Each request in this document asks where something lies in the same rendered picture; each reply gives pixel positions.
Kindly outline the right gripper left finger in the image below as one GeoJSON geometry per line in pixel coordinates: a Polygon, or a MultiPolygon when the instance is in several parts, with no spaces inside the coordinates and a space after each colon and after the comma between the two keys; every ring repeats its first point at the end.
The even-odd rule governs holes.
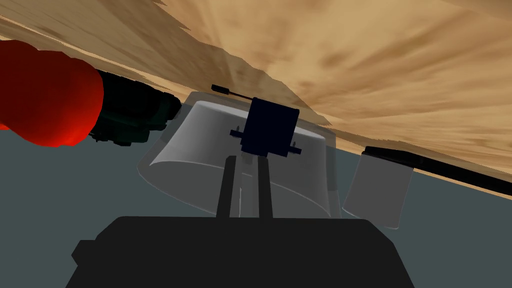
{"type": "Polygon", "coordinates": [[[230,155],[225,160],[221,188],[217,202],[216,218],[230,217],[236,172],[236,159],[237,157],[235,155],[230,155]]]}

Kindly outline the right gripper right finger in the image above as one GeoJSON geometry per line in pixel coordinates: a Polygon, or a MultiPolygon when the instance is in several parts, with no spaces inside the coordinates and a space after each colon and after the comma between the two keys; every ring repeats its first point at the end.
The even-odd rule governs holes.
{"type": "Polygon", "coordinates": [[[260,219],[273,218],[272,191],[269,161],[266,157],[257,157],[258,210],[260,219]]]}

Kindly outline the thin black rod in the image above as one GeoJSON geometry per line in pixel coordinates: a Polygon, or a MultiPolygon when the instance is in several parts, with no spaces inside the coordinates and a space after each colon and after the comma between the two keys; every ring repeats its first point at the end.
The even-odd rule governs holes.
{"type": "Polygon", "coordinates": [[[240,97],[240,98],[243,98],[243,99],[247,99],[247,100],[252,100],[253,99],[252,97],[248,97],[248,96],[244,96],[244,95],[241,95],[241,94],[234,93],[234,92],[230,91],[230,89],[227,88],[227,87],[218,86],[218,85],[215,85],[215,84],[211,85],[211,90],[214,91],[214,92],[220,93],[220,94],[237,96],[237,97],[240,97]]]}

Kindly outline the flat black slab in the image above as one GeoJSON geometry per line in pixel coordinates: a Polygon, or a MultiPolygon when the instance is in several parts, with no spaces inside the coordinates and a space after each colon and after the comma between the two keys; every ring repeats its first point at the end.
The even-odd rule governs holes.
{"type": "Polygon", "coordinates": [[[419,154],[375,146],[365,147],[362,154],[512,197],[512,182],[434,160],[419,154]]]}

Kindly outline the grey cup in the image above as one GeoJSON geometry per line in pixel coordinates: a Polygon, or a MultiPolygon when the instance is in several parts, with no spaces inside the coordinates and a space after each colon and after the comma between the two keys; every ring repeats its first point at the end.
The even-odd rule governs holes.
{"type": "Polygon", "coordinates": [[[342,209],[373,225],[398,229],[413,171],[363,152],[342,209]]]}

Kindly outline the red round object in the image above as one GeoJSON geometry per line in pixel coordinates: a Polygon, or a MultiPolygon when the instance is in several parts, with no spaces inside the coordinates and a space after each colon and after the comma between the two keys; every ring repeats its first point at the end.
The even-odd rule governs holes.
{"type": "Polygon", "coordinates": [[[103,100],[103,80],[89,63],[0,41],[0,131],[38,146],[75,146],[97,123],[103,100]]]}

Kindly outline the dark green object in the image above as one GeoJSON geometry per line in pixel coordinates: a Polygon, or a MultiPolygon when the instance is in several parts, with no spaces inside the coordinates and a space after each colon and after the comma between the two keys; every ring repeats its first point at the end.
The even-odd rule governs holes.
{"type": "Polygon", "coordinates": [[[103,83],[100,115],[89,136],[122,147],[146,143],[151,131],[163,131],[182,107],[171,93],[107,71],[99,70],[103,83]]]}

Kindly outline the dark blue block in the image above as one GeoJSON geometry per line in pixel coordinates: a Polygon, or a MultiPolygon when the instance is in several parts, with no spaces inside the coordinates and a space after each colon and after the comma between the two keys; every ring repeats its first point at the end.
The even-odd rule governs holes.
{"type": "Polygon", "coordinates": [[[255,156],[275,154],[287,157],[300,154],[293,136],[300,110],[254,97],[242,131],[231,130],[230,135],[240,139],[241,151],[255,156]]]}

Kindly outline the translucent grey pot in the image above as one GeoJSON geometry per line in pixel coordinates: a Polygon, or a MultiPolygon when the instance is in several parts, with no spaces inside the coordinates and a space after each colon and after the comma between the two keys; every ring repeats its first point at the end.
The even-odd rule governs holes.
{"type": "MultiPolygon", "coordinates": [[[[258,217],[258,159],[243,153],[231,130],[243,129],[250,104],[193,91],[178,115],[139,162],[140,175],[171,197],[216,214],[225,162],[236,156],[233,217],[258,217]]],[[[336,136],[299,119],[292,143],[300,154],[269,154],[274,218],[341,218],[336,136]]]]}

